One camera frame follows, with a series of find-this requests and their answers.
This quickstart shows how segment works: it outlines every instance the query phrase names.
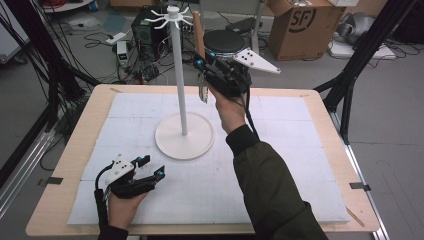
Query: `white stand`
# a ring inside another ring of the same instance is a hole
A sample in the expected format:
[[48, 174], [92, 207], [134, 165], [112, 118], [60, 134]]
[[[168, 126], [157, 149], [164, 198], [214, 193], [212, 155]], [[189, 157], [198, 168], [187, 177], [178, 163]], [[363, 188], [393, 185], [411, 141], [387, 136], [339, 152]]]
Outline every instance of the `white stand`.
[[191, 25], [191, 23], [183, 19], [187, 16], [182, 15], [187, 12], [188, 8], [182, 14], [179, 13], [180, 9], [177, 7], [169, 6], [167, 10], [168, 14], [157, 14], [152, 11], [155, 15], [161, 16], [161, 18], [155, 20], [146, 19], [146, 21], [157, 22], [165, 19], [165, 23], [157, 27], [158, 29], [165, 27], [168, 22], [174, 22], [174, 24], [171, 23], [170, 28], [180, 113], [171, 115], [159, 123], [156, 129], [155, 139], [159, 149], [167, 156], [175, 159], [189, 160], [203, 155], [210, 149], [215, 139], [215, 132], [212, 125], [203, 116], [195, 113], [186, 113], [180, 28], [178, 22], [183, 21]]

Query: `round white base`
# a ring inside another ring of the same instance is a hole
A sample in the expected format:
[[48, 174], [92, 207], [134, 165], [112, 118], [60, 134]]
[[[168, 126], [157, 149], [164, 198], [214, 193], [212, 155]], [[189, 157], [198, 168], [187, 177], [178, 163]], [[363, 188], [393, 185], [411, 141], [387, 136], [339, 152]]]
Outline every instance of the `round white base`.
[[187, 113], [187, 132], [183, 136], [180, 113], [173, 114], [156, 128], [156, 144], [164, 154], [179, 160], [197, 158], [212, 147], [215, 132], [205, 117]]

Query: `black metal bar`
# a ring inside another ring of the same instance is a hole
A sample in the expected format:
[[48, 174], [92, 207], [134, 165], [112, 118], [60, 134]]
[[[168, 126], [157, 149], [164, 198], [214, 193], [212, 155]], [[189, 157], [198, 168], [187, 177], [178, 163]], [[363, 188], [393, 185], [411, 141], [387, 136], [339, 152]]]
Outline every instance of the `black metal bar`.
[[66, 62], [65, 60], [63, 60], [63, 64], [65, 65], [66, 69], [68, 69], [69, 71], [72, 72], [72, 74], [81, 79], [82, 81], [92, 85], [92, 86], [97, 86], [99, 84], [102, 84], [102, 82], [100, 82], [99, 80], [81, 72], [80, 70], [78, 70], [77, 68], [75, 68], [74, 66], [72, 66], [71, 64], [69, 64], [68, 62]]
[[387, 35], [409, 10], [413, 1], [389, 0], [370, 30], [361, 40], [343, 71], [336, 78], [314, 88], [318, 92], [331, 88], [327, 96], [323, 99], [327, 110], [330, 112], [336, 112], [340, 101], [344, 99], [340, 133], [346, 144], [349, 144], [348, 128], [355, 82], [384, 42]]
[[50, 129], [54, 126], [57, 121], [57, 115], [59, 110], [59, 84], [57, 81], [56, 69], [53, 69], [51, 64], [47, 63], [47, 67], [49, 70], [49, 117], [47, 121], [46, 131], [50, 131]]
[[10, 155], [9, 159], [0, 169], [0, 189], [6, 183], [7, 179], [10, 177], [21, 158], [24, 156], [28, 148], [43, 129], [43, 126], [48, 120], [49, 111], [50, 106], [47, 106], [38, 117], [37, 121], [35, 121], [34, 125], [31, 127], [28, 133], [25, 135], [25, 137], [22, 139], [22, 141], [19, 143], [18, 147], [16, 147], [15, 151], [13, 151], [12, 155]]

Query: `table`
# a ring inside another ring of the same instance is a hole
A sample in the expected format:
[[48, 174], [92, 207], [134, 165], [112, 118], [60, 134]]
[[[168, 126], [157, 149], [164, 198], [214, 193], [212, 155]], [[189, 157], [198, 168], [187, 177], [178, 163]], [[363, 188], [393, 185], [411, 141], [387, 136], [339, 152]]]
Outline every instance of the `table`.
[[83, 7], [85, 5], [88, 5], [92, 1], [93, 0], [83, 0], [82, 2], [75, 2], [75, 3], [69, 2], [69, 3], [65, 3], [65, 5], [58, 7], [58, 8], [46, 7], [46, 8], [44, 8], [44, 12], [46, 12], [46, 13], [56, 13], [56, 12], [69, 11], [69, 10], [73, 10], [73, 9], [80, 8], [80, 7]]
[[[197, 94], [197, 87], [185, 87], [186, 94]], [[30, 236], [97, 235], [97, 225], [67, 225], [82, 172], [91, 156], [96, 139], [117, 93], [176, 93], [175, 86], [99, 85], [90, 100], [61, 156], [52, 177], [63, 178], [60, 185], [46, 187], [28, 225]], [[319, 94], [313, 90], [252, 89], [252, 95], [304, 98], [318, 132], [327, 159], [337, 179], [351, 221], [322, 224], [326, 232], [374, 232], [379, 223], [372, 206], [361, 189], [349, 183], [360, 182], [343, 143]], [[242, 234], [253, 233], [251, 224], [133, 225], [132, 235], [155, 234]]]

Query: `power strip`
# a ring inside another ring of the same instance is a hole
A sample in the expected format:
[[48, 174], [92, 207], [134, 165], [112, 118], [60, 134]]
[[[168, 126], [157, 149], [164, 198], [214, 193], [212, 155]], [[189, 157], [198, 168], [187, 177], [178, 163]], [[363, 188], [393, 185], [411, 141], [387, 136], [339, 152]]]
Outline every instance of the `power strip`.
[[115, 36], [113, 36], [113, 39], [107, 39], [106, 42], [109, 44], [114, 44], [116, 41], [118, 41], [119, 39], [125, 37], [125, 33], [118, 33]]

